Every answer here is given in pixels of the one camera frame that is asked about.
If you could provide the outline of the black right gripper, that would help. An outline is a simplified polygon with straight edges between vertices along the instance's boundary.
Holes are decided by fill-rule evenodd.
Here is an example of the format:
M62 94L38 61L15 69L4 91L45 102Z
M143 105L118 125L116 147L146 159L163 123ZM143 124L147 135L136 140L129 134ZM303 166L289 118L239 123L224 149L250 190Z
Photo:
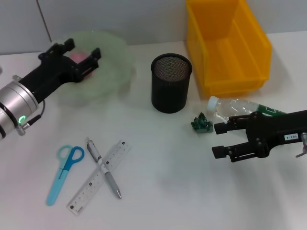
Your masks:
M251 158L266 158L280 145L303 143L301 157L307 153L307 112L299 111L278 116L266 116L258 112L251 115L229 117L227 123L214 124L216 134L247 129L248 142L233 146L212 147L216 159L229 156L231 162Z

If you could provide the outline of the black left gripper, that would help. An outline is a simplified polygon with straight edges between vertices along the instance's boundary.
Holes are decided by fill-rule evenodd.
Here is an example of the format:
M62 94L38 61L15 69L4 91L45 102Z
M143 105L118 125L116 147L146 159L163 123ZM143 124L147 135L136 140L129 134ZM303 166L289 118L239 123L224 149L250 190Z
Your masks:
M46 52L40 54L41 64L22 78L19 83L27 88L37 101L42 101L65 83L83 81L99 67L101 52L99 48L96 48L89 55L78 52L72 54L71 59L62 56L74 48L72 38L63 44L54 43Z

